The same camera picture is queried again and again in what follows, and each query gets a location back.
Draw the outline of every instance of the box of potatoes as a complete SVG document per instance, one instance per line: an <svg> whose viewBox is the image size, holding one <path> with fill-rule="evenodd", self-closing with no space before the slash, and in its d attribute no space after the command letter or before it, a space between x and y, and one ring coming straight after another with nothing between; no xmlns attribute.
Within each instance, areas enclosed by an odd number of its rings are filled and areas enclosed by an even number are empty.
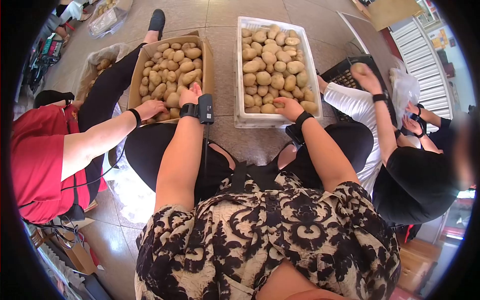
<svg viewBox="0 0 480 300"><path fill-rule="evenodd" d="M279 96L295 99L317 120L322 118L320 90L307 35L302 27L239 17L236 43L237 128L291 124L275 109Z"/></svg>
<svg viewBox="0 0 480 300"><path fill-rule="evenodd" d="M182 90L197 82L204 94L215 90L213 51L208 40L198 31L185 36L162 39L140 49L132 75L128 109L150 99L165 102L168 114L161 113L143 124L177 123Z"/></svg>

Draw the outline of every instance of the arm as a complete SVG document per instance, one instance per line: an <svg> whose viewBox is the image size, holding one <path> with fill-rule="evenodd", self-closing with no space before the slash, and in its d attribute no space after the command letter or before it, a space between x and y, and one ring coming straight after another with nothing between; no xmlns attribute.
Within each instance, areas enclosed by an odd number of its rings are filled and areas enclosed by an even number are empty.
<svg viewBox="0 0 480 300"><path fill-rule="evenodd" d="M198 104L202 95L199 85L185 90L180 96L180 106ZM168 144L160 163L156 179L155 211L166 204L180 204L187 210L194 207L195 182L202 158L204 126L194 117L179 120L175 134Z"/></svg>
<svg viewBox="0 0 480 300"><path fill-rule="evenodd" d="M274 102L285 104L285 108L277 108L276 112L295 122L303 108L290 98L279 97ZM314 118L308 118L302 124L302 134L308 148L318 177L324 189L333 192L335 187L345 181L359 183L357 174L340 147Z"/></svg>
<svg viewBox="0 0 480 300"><path fill-rule="evenodd" d="M162 101L146 101L135 109L142 120L166 111ZM137 121L131 111L97 124L85 132L67 134L63 140L61 180L65 180L88 166L95 157L115 147L135 127Z"/></svg>

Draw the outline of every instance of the clear plastic bag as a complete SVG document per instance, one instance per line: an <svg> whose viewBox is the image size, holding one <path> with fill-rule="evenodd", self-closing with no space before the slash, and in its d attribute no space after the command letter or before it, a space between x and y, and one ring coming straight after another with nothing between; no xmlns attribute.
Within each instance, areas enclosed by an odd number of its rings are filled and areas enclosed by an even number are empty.
<svg viewBox="0 0 480 300"><path fill-rule="evenodd" d="M400 129L402 127L402 117L406 113L405 108L408 102L411 101L414 105L418 104L420 83L417 78L397 68L390 69L390 81L393 87L392 102L396 112L398 128Z"/></svg>
<svg viewBox="0 0 480 300"><path fill-rule="evenodd" d="M132 0L100 1L88 23L89 35L92 38L102 38L108 33L114 34L125 22L131 6ZM100 9L106 10L99 16Z"/></svg>

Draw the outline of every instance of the plastic bag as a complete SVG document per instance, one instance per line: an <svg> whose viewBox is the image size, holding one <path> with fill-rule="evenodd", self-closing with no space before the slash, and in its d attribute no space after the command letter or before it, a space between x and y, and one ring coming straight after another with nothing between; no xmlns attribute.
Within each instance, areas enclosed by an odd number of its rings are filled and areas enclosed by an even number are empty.
<svg viewBox="0 0 480 300"><path fill-rule="evenodd" d="M93 12L88 23L88 33L92 38L104 37L114 34L125 22L132 0L102 0Z"/></svg>
<svg viewBox="0 0 480 300"><path fill-rule="evenodd" d="M417 78L397 68L390 69L390 81L393 87L392 102L396 112L396 122L400 129L408 102L411 101L416 105L419 101L420 83Z"/></svg>
<svg viewBox="0 0 480 300"><path fill-rule="evenodd" d="M73 91L75 93L75 99L85 101L90 91L88 84L97 77L98 70L96 69L96 65L98 65L102 59L109 59L112 63L117 62L130 51L131 49L127 44L119 43L90 53L82 69L78 88L76 91Z"/></svg>

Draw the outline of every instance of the patterned dress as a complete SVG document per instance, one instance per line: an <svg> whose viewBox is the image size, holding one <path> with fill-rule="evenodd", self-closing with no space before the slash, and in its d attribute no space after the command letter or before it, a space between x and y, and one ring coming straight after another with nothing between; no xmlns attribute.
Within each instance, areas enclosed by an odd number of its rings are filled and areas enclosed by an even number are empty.
<svg viewBox="0 0 480 300"><path fill-rule="evenodd" d="M319 288L388 299L400 276L395 233L358 184L306 189L292 173L281 190L220 192L192 211L165 205L137 238L137 299L254 299L284 258Z"/></svg>

